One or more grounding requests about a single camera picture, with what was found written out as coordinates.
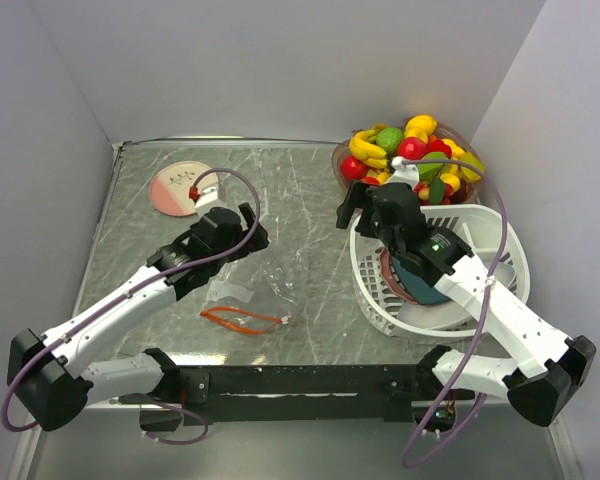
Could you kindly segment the clear orange zip top bag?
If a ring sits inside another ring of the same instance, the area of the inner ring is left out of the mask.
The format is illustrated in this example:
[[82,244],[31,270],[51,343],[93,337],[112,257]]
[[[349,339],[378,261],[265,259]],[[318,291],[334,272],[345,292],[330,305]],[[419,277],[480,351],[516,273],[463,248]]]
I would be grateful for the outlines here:
[[288,327],[306,300],[308,262],[274,247],[226,265],[208,284],[199,316],[249,336]]

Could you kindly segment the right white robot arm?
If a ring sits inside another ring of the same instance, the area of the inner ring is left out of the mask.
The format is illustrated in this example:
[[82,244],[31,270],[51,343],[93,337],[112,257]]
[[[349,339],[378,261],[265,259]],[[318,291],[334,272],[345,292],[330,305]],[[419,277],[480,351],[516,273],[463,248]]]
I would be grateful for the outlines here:
[[428,225],[415,192],[405,183],[370,186],[356,181],[337,209],[336,226],[382,242],[401,267],[462,307],[489,333],[507,359],[477,356],[473,346],[446,346],[419,363],[419,390],[438,401],[454,386],[506,399],[534,425],[549,426],[583,385],[597,349],[587,337],[552,327],[499,282],[451,229]]

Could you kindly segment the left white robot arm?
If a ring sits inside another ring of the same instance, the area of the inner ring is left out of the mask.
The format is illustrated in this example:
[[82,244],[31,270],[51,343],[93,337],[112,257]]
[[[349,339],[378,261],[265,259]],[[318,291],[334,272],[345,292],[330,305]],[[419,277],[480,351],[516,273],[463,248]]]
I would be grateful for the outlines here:
[[173,242],[160,247],[123,285],[82,314],[36,334],[25,329],[10,343],[3,426],[17,398],[44,431],[57,430],[88,405],[146,395],[164,402],[183,388],[180,368],[150,348],[121,361],[97,362],[101,351],[154,313],[206,285],[222,267],[268,247],[258,203],[214,207]]

